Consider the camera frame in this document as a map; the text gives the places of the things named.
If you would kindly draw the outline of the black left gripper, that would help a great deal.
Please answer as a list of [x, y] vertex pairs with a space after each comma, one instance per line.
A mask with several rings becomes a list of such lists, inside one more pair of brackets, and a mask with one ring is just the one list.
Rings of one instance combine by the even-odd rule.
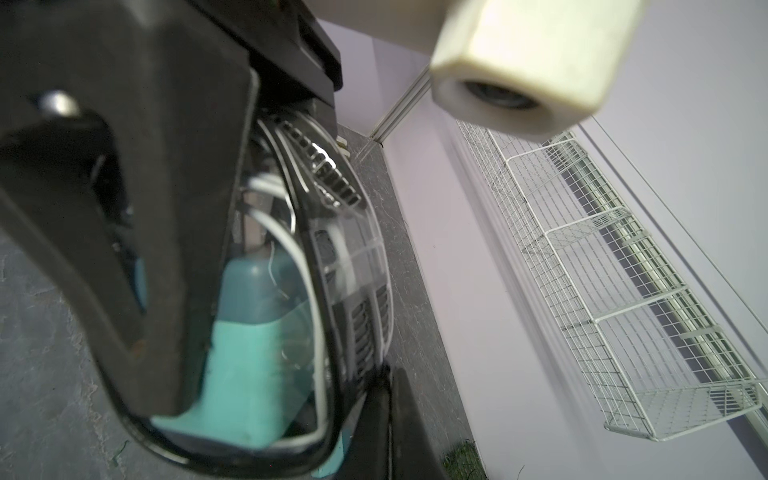
[[342, 84], [303, 1], [2, 3], [1, 226], [133, 416], [198, 397], [256, 112]]

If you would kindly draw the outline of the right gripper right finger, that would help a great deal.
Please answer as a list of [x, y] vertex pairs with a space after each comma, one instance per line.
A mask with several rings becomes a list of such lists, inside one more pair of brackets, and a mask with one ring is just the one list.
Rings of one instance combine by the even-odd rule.
[[392, 479], [447, 478], [430, 445], [411, 383], [402, 368], [392, 372], [390, 424]]

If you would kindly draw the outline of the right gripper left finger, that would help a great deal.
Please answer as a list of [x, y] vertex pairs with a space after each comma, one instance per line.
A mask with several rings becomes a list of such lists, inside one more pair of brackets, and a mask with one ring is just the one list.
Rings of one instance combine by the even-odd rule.
[[391, 368], [385, 365], [368, 390], [350, 447], [335, 478], [390, 478]]

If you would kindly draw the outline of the teal charger block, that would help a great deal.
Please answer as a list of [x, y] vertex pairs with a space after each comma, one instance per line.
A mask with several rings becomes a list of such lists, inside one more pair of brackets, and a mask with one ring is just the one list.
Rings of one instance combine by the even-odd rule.
[[314, 339], [307, 291], [284, 249], [229, 261], [200, 395], [152, 426], [246, 450], [318, 441]]

